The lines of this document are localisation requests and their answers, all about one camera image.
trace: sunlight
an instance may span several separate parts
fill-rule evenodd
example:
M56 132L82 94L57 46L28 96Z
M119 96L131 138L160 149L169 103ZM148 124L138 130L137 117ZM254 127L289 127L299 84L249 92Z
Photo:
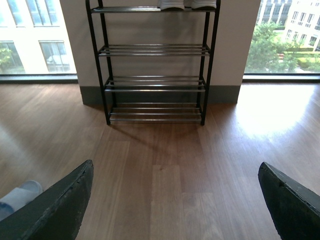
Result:
M243 85L237 119L249 136L284 134L303 118L314 89L313 85Z

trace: slipper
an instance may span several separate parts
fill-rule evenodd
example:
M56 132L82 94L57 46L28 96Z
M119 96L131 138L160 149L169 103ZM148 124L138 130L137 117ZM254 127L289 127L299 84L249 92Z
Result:
M13 212L19 210L43 192L40 183L34 180L24 182L0 199L2 206L12 208Z

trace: building window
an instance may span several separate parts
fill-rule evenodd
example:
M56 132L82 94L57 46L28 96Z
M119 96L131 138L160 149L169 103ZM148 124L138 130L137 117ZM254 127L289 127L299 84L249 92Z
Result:
M286 34L286 38L289 39L291 38L292 30L288 30L288 33Z
M3 9L0 7L0 27L7 27L7 23L4 17Z
M297 17L298 17L298 12L297 12L297 11L295 11L295 12L293 13L291 23L295 24L295 23L296 23L296 19L297 19Z
M312 37L310 38L309 45L313 47L313 46L315 45L316 41L317 41L317 38L314 37L314 36L312 36Z
M49 73L68 73L70 65L63 41L39 41Z
M293 35L293 41L296 41L298 39L298 35L299 35L299 33L297 31L295 31L294 35Z
M320 30L320 17L318 19L318 22L316 23L315 29Z
M314 14L309 14L308 20L306 21L307 23L305 24L307 28L310 28L311 21L314 19L314 16L315 16Z
M267 5L264 10L264 15L269 16L271 13L272 5Z
M289 9L290 9L290 6L291 6L291 4L290 5L285 5L284 7L283 7L283 9L282 9L282 16L283 15L287 15L288 13L289 13Z
M320 41L318 42L318 45L316 46L315 51L320 52Z
M281 6L275 6L274 9L273 9L272 15L273 15L273 16L279 15L280 9L281 9Z
M8 5L10 7L12 16L14 18L14 22L15 25L20 27L20 26L24 26L24 18L22 15L22 11L21 9L23 9L23 7L21 6L22 1L21 0L7 0L8 1Z
M304 42L306 40L306 38L307 38L307 35L306 34L302 34L301 38L300 38L300 41Z
M57 26L58 19L53 0L26 0L35 26Z
M306 17L306 13L302 12L301 16L300 16L300 20L298 22L298 25L302 25L303 24L303 21L305 20L305 17Z
M0 74L24 74L25 69L13 41L0 41Z

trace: metal shelf bar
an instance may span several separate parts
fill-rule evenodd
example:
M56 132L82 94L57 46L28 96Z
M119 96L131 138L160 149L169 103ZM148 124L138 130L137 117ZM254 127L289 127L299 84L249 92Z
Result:
M173 93L173 92L185 92L185 93L198 93L205 92L205 89L105 89L105 92L110 93L130 93L130 92L163 92L163 93Z
M157 119L132 119L132 118L111 118L110 121L123 121L123 122L201 122L201 119L184 118L184 119L167 119L167 118L157 118Z
M98 54L104 56L209 56L210 48L200 44L109 45Z
M199 110L194 107L114 107L114 110Z
M118 105L196 105L196 102L119 102Z
M119 85L107 85L106 87L113 87L113 88L136 88L136 87L156 87L156 88L162 88L162 87L174 87L174 88L204 88L204 85L179 85L179 84L134 84L134 85L124 85L124 84L119 84Z
M205 12L215 12L212 10L193 10L190 7L186 7L181 13L205 13ZM92 14L121 14L121 13L171 13L172 11L161 11L159 7L156 6L108 6L108 7L95 7L91 9Z
M200 113L189 113L189 112L180 112L180 113L169 113L169 112L111 112L111 115L128 115L128 116L200 116Z

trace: white wall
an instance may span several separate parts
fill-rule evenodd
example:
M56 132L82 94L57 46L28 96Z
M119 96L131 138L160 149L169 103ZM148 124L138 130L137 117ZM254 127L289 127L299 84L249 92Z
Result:
M91 7L98 1L91 0ZM109 0L108 6L155 6L150 0ZM240 86L260 0L221 0L211 84ZM84 0L60 1L80 86L98 86ZM111 44L201 43L203 13L113 13L106 18ZM99 29L99 16L94 22ZM101 34L98 41L102 44ZM113 58L115 75L197 74L199 59L173 57Z

